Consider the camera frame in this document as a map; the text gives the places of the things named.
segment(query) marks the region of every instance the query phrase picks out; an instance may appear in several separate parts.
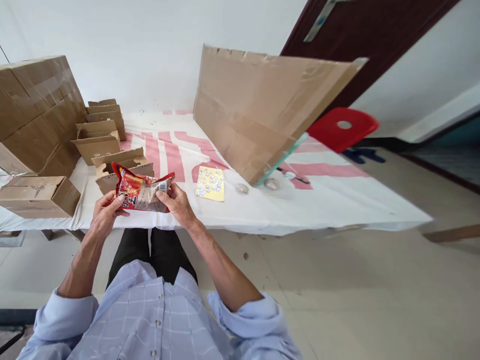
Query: blue object on floor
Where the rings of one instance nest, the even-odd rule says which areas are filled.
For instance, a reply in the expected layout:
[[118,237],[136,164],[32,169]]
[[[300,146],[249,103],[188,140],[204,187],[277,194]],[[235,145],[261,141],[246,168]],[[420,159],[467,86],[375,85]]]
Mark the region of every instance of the blue object on floor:
[[377,150],[369,149],[369,148],[358,148],[357,150],[360,152],[361,156],[367,159],[370,159],[370,160],[376,161],[377,163],[382,163],[382,164],[386,162],[386,160],[383,157],[380,157],[376,154]]
[[342,154],[357,164],[365,164],[365,160],[360,157],[361,153],[358,149],[347,149]]

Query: person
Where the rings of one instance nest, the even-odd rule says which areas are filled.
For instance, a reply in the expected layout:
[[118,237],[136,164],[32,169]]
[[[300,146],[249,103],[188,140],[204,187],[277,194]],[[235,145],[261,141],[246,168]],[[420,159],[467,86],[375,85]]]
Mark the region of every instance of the person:
[[172,183],[156,196],[186,229],[217,292],[205,308],[197,274],[175,231],[125,229],[100,304],[92,295],[102,247],[121,195],[95,203],[90,229],[68,273],[38,309],[19,359],[300,359],[282,309],[260,293],[197,219]]

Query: barcode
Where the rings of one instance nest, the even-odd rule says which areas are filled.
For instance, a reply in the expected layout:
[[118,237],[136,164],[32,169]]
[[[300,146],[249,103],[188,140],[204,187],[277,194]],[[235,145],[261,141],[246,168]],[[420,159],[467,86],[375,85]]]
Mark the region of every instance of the barcode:
[[158,184],[158,190],[160,190],[161,192],[166,193],[166,192],[167,192],[167,186],[168,186],[168,184],[167,184],[166,181],[160,182],[160,183]]

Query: shirt cuff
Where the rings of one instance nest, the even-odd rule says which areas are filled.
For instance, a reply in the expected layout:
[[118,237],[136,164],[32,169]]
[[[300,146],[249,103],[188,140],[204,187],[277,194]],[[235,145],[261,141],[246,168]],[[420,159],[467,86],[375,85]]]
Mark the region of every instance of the shirt cuff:
[[263,299],[244,304],[237,312],[231,312],[220,299],[218,292],[207,295],[213,315],[225,331],[243,339],[281,335],[287,331],[282,308],[268,294]]
[[99,308],[93,296],[65,298],[53,290],[46,305],[36,312],[34,331],[45,341],[61,341],[85,333]]

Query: hand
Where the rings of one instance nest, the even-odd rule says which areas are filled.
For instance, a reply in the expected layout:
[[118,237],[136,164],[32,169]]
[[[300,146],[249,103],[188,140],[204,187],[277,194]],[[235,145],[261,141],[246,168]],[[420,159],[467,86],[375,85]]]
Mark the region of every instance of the hand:
[[188,229],[198,220],[190,206],[187,194],[176,183],[170,184],[168,194],[157,191],[155,195],[168,207],[183,228]]
[[87,234],[105,240],[112,231],[117,216],[130,216],[125,210],[119,209],[125,200],[124,195],[118,196],[110,205],[106,206],[114,196],[115,190],[112,190],[96,201],[95,209],[93,210],[93,220],[91,221],[90,229]]

